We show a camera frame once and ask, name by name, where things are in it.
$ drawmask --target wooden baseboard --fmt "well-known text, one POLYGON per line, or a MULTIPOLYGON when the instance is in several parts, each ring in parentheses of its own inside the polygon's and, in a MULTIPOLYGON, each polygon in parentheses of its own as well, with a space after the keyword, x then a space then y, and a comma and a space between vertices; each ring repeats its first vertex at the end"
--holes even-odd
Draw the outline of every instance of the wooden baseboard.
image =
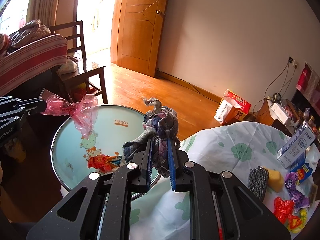
POLYGON ((181 86, 183 86, 185 88, 189 88, 192 91, 197 92, 197 93, 199 93, 199 94, 201 94, 201 95, 203 95, 203 96, 205 96, 205 97, 207 97, 207 98, 209 98, 209 99, 211 99, 211 100, 213 100, 213 101, 215 101, 217 103, 221 102, 221 97, 218 97, 215 94, 210 93, 210 92, 208 92, 208 91, 206 91, 206 90, 204 90, 204 89, 202 89, 200 87, 197 87, 195 85, 191 85, 187 81, 184 81, 184 80, 182 80, 180 78, 174 77, 172 75, 169 75, 169 74, 164 73, 164 72, 159 71, 159 70, 156 71, 156 76, 164 78, 164 79, 167 79, 167 80, 169 80, 169 81, 171 81, 173 83, 179 84, 179 85, 181 85, 181 86))

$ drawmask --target round metal bolt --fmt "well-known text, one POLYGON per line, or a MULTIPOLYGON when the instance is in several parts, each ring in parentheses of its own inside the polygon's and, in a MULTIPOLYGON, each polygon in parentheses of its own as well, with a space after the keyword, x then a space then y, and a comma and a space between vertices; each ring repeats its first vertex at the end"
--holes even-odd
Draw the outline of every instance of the round metal bolt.
POLYGON ((92 180, 95 180, 95 179, 99 178, 99 176, 100 176, 99 173, 93 172, 93 173, 90 173, 89 178, 92 180))
POLYGON ((136 163, 128 163, 127 168, 130 170, 133 170, 137 167, 138 165, 136 163))
POLYGON ((193 162, 185 162, 184 165, 187 167, 187 168, 192 168, 195 166, 195 164, 193 162))
POLYGON ((231 176, 232 176, 232 173, 231 173, 230 171, 224 171, 224 172, 222 173, 222 176, 223 176, 224 178, 226 178, 226 179, 230 179, 231 176))

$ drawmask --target door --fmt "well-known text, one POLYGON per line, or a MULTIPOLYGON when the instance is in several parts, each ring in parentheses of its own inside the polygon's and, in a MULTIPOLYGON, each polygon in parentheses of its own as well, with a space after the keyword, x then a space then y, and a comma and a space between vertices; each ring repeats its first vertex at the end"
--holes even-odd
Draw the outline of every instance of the door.
POLYGON ((155 76, 166 4, 167 0, 122 0, 118 66, 155 76))

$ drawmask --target yellow sponge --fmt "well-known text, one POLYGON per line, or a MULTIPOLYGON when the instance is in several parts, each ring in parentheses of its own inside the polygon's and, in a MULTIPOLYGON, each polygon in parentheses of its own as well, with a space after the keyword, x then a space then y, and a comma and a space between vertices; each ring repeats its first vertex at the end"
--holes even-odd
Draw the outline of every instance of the yellow sponge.
POLYGON ((279 171, 269 170, 268 186, 275 192, 280 192, 284 186, 284 179, 279 171))

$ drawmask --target yellow curtain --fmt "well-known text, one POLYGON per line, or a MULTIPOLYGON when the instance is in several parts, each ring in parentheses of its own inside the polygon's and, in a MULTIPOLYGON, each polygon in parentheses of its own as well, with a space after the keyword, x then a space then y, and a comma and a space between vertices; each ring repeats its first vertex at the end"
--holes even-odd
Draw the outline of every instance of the yellow curtain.
POLYGON ((47 26, 55 25, 59 0, 29 0, 26 23, 40 19, 47 26))

